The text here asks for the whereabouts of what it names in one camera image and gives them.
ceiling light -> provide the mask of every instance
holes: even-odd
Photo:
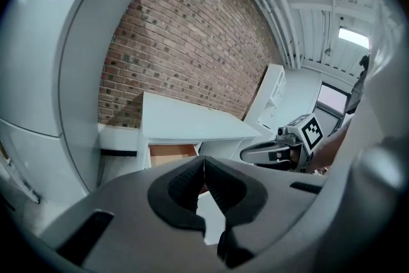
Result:
[[[369,39],[366,36],[341,28],[339,29],[339,37],[369,49]]]

corrugated metal ceiling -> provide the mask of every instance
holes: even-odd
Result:
[[[339,39],[340,27],[370,36],[378,0],[256,0],[285,64],[324,72],[353,85],[368,50]]]

white marker cube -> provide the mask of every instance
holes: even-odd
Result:
[[[315,114],[305,114],[286,125],[288,133],[294,133],[304,142],[308,155],[312,154],[324,138]]]

drawer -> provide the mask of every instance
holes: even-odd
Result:
[[[154,168],[191,156],[197,156],[194,144],[150,144],[145,168]]]

person's arm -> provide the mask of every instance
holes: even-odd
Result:
[[[326,138],[323,144],[314,152],[313,159],[308,165],[306,171],[311,173],[316,169],[326,168],[331,166],[339,147],[341,147],[351,120],[345,123],[337,132]]]

